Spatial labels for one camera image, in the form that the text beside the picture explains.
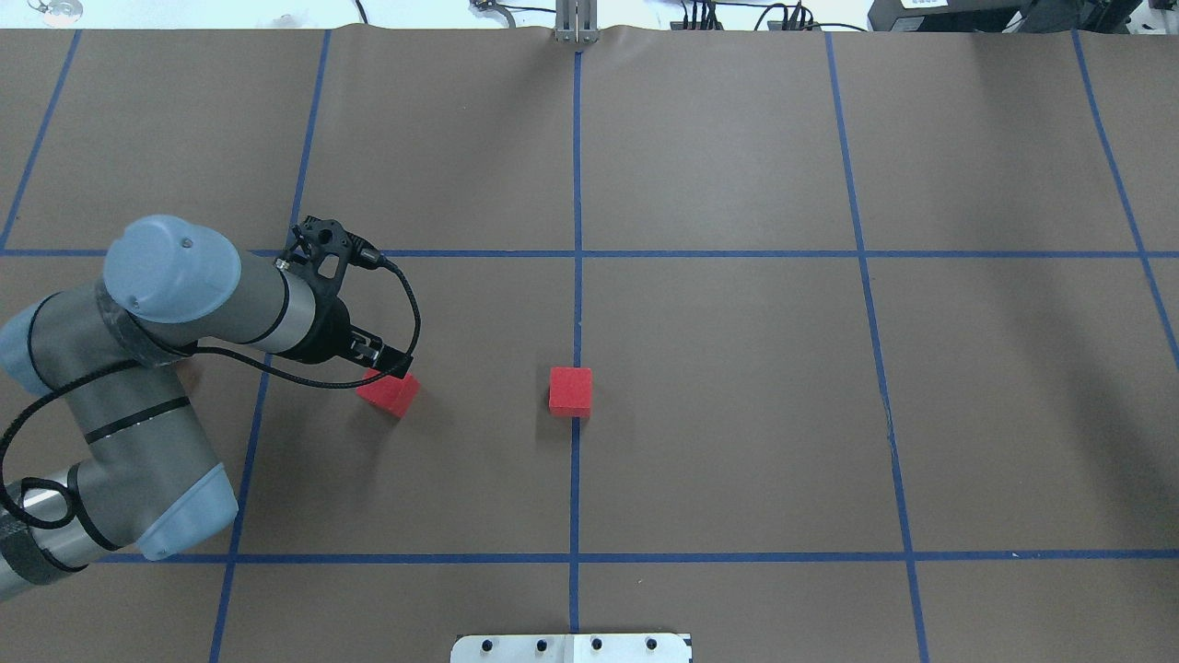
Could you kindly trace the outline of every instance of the red cube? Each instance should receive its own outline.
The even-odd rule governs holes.
[[[364,378],[371,378],[377,373],[380,372],[370,368],[364,373]],[[406,411],[409,409],[409,403],[414,402],[414,396],[417,395],[417,389],[421,386],[422,383],[417,381],[417,378],[414,378],[413,373],[407,373],[404,379],[388,375],[371,385],[357,387],[356,393],[368,402],[397,419],[402,419],[406,416]]]
[[[548,373],[548,412],[553,416],[590,416],[593,405],[593,372],[555,366]]]

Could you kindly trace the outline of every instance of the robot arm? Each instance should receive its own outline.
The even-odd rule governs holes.
[[[349,264],[384,267],[406,285],[416,323],[404,276],[335,221],[308,217],[291,230],[294,244],[271,262],[176,217],[139,219],[107,251],[100,280],[46,297],[0,329],[0,365],[34,395],[64,395],[92,457],[6,486],[0,600],[132,543],[163,559],[233,521],[224,466],[169,365],[235,353],[198,349],[197,340],[304,363],[342,356],[380,372],[363,382],[404,376],[417,326],[401,353],[353,327],[337,296]],[[330,256],[336,267],[324,275]]]

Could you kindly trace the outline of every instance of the white label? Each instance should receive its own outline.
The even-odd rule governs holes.
[[[917,28],[920,28],[923,22],[926,22],[926,17],[897,19],[893,24],[893,32],[917,32]]]

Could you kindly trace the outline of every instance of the white metal plate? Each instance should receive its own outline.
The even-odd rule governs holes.
[[[651,649],[647,641],[653,641]],[[692,636],[586,634],[465,636],[450,663],[692,663]]]

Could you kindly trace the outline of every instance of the blue plastic cap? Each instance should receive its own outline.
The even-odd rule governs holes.
[[[225,466],[217,464],[172,503],[136,545],[156,562],[185,551],[216,534],[237,517],[237,498]]]
[[[37,369],[33,368],[33,357],[28,354],[28,329],[33,324],[33,314],[37,313],[42,302],[45,300],[18,313],[17,317],[0,328],[0,366],[4,367],[5,373],[20,382],[20,386],[34,396],[44,396],[51,390],[37,375]]]
[[[151,322],[191,322],[217,310],[242,277],[242,258],[220,232],[169,215],[145,216],[111,244],[106,290]]]

